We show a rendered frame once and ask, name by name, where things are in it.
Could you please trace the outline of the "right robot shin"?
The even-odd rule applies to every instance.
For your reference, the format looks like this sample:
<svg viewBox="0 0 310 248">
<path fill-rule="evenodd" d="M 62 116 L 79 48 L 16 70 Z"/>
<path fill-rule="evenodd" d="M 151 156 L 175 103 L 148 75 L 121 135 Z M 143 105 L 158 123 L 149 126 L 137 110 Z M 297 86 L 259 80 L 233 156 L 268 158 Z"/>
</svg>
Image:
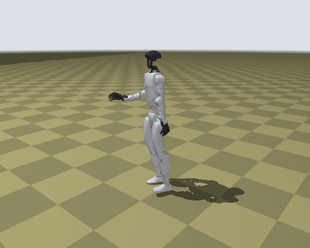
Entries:
<svg viewBox="0 0 310 248">
<path fill-rule="evenodd" d="M 155 170 L 155 173 L 157 175 L 157 178 L 160 176 L 161 177 L 161 173 L 160 173 L 160 168 L 159 168 L 159 163 L 158 163 L 158 156 L 157 155 L 153 155 L 150 151 L 150 156 L 151 156 L 151 160 L 152 160 L 152 164 Z M 159 177 L 159 178 L 160 178 Z"/>
</svg>

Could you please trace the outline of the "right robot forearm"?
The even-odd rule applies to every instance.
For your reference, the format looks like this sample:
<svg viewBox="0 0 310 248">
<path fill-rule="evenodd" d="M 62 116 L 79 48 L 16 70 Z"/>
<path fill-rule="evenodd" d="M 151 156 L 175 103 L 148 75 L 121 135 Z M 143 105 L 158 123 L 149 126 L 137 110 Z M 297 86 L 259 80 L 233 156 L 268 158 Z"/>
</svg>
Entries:
<svg viewBox="0 0 310 248">
<path fill-rule="evenodd" d="M 134 95 L 129 95 L 127 98 L 123 98 L 124 102 L 140 100 L 141 99 L 141 92 L 138 92 Z"/>
</svg>

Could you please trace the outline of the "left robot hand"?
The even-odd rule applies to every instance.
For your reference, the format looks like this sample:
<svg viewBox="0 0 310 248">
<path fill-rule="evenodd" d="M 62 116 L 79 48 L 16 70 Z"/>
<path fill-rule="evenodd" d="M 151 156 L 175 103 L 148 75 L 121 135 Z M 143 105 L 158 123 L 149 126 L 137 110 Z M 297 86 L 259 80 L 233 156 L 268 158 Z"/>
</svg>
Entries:
<svg viewBox="0 0 310 248">
<path fill-rule="evenodd" d="M 168 132 L 170 132 L 168 123 L 164 125 L 163 122 L 161 121 L 161 126 L 163 127 L 163 128 L 162 128 L 162 131 L 161 131 L 161 133 L 160 133 L 160 134 L 163 133 L 162 136 L 165 136 L 166 134 L 168 134 Z"/>
</svg>

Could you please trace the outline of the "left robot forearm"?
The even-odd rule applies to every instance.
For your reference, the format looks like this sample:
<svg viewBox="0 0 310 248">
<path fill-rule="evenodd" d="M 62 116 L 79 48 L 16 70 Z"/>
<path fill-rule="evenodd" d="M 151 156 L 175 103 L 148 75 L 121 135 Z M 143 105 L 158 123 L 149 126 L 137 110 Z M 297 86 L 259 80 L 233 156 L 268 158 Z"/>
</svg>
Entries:
<svg viewBox="0 0 310 248">
<path fill-rule="evenodd" d="M 166 119 L 166 116 L 165 116 L 165 102 L 161 98 L 161 99 L 158 100 L 158 104 L 159 104 L 159 106 L 158 106 L 158 114 L 159 114 L 158 115 L 158 119 L 160 121 L 162 121 L 163 124 L 165 125 L 165 124 L 167 124 L 167 119 Z"/>
</svg>

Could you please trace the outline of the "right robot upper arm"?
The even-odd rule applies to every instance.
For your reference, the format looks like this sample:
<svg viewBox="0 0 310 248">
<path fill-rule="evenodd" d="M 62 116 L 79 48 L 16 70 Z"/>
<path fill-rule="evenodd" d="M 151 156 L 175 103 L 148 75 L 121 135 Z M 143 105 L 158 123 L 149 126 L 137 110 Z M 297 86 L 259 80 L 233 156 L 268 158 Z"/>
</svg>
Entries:
<svg viewBox="0 0 310 248">
<path fill-rule="evenodd" d="M 144 89 L 145 89 L 145 75 L 146 75 L 146 73 L 144 74 Z M 142 97 L 142 98 L 146 98 L 146 92 L 145 92 L 145 90 L 142 90 L 142 91 L 141 91 L 141 97 Z"/>
</svg>

